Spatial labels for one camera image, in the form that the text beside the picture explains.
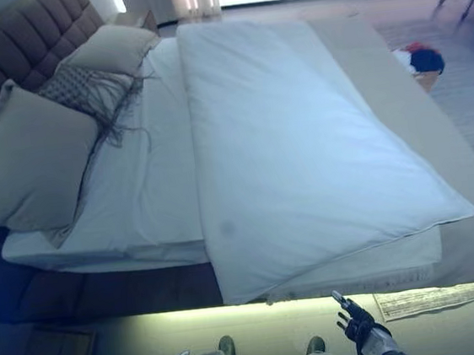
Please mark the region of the right robot hand black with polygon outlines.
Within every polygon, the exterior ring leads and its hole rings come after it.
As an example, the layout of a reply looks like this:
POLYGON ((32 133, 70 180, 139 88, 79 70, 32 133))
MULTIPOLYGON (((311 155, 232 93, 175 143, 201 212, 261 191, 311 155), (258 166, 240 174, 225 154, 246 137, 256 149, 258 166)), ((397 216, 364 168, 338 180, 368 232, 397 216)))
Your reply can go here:
POLYGON ((338 321, 337 325, 344 330, 344 334, 349 340, 354 341, 358 346, 363 345, 370 337, 371 331, 379 326, 374 317, 356 302, 343 297, 336 290, 331 291, 331 296, 341 306, 341 309, 347 312, 346 315, 342 312, 339 313, 342 322, 338 321))

